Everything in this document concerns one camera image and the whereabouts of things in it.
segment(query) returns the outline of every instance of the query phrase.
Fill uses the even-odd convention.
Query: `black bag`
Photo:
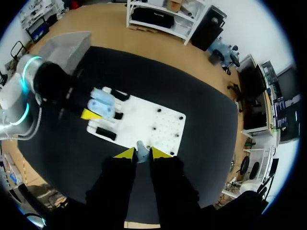
[[[132,20],[154,24],[165,28],[171,28],[174,24],[174,17],[160,11],[138,7],[131,15]]]

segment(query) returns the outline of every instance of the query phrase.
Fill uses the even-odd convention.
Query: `gray bin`
[[[38,56],[58,64],[71,75],[91,46],[91,35],[90,31],[57,35],[46,42]]]

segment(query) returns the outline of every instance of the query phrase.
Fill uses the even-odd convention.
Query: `black mat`
[[[200,193],[201,207],[218,199],[236,142],[234,102],[176,68],[112,49],[91,47],[78,68],[83,69],[81,79],[97,88],[115,88],[184,113],[187,119],[178,156]],[[88,98],[75,91],[72,98],[86,107]],[[46,107],[37,135],[19,141],[25,158],[48,183],[81,202],[98,178],[104,158],[125,150],[89,134],[86,126],[87,121],[69,112],[58,120],[58,111]],[[147,163],[137,167],[127,221],[159,222]]]

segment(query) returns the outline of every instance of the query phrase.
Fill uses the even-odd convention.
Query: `black speaker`
[[[225,13],[215,6],[211,6],[194,32],[191,41],[199,49],[206,51],[212,42],[223,31],[222,27],[227,17]]]

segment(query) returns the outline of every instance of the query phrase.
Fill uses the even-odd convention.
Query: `cardboard box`
[[[182,5],[183,0],[168,0],[167,2],[167,8],[170,11],[178,12],[180,10],[180,7]]]

